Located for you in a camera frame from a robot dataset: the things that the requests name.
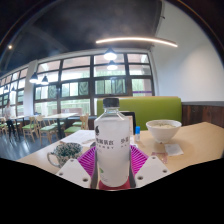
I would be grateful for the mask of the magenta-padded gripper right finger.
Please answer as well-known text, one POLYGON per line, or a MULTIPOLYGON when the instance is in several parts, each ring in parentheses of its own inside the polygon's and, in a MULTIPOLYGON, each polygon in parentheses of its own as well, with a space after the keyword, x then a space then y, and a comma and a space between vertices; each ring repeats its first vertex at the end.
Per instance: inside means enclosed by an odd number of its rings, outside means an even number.
POLYGON ((170 174, 171 172, 156 155, 148 156, 137 147, 130 146, 131 188, 143 187, 170 174))

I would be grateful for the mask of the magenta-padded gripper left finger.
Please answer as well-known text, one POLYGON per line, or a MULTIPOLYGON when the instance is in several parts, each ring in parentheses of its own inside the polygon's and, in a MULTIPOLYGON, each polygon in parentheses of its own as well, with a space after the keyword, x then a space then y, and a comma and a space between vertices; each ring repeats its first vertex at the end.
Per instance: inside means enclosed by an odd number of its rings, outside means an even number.
POLYGON ((87 150, 78 159, 69 159, 57 176, 81 187, 95 189, 98 183, 96 148, 87 150))

